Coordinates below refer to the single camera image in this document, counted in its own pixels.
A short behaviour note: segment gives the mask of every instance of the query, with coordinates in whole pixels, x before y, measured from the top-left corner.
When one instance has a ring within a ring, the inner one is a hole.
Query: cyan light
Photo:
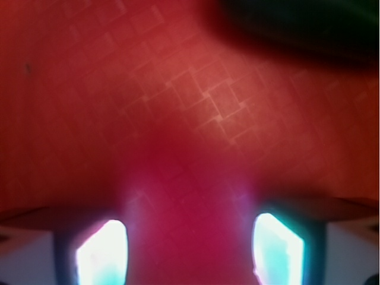
[[[79,285],[124,285],[128,265],[126,228],[109,220],[76,252]]]
[[[301,285],[304,248],[303,239],[272,214],[260,214],[252,233],[258,281],[264,285]]]

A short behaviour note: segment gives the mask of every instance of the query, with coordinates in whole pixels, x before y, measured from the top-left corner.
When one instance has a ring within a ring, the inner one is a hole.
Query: grid pattern
[[[0,27],[0,208],[116,207],[131,284],[254,283],[273,186],[378,197],[377,70],[247,37],[217,1],[6,0]]]

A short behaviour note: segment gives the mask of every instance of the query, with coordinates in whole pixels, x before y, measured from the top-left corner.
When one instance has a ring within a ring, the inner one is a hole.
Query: dark object
[[[369,277],[364,285],[379,285],[379,274]]]
[[[378,64],[378,0],[221,0],[244,29],[278,42]]]

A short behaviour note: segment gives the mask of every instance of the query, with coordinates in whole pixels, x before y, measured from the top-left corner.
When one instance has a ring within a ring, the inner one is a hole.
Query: red surface
[[[376,68],[250,39],[216,1],[1,1],[0,74],[0,209],[116,207],[130,284],[255,284],[273,185],[378,197]]]

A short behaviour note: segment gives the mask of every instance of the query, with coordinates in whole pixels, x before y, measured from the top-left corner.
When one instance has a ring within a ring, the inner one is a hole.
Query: bright light
[[[255,275],[261,284],[301,285],[304,241],[273,215],[259,215],[252,232]]]
[[[79,285],[124,285],[128,265],[126,228],[109,220],[76,252]]]

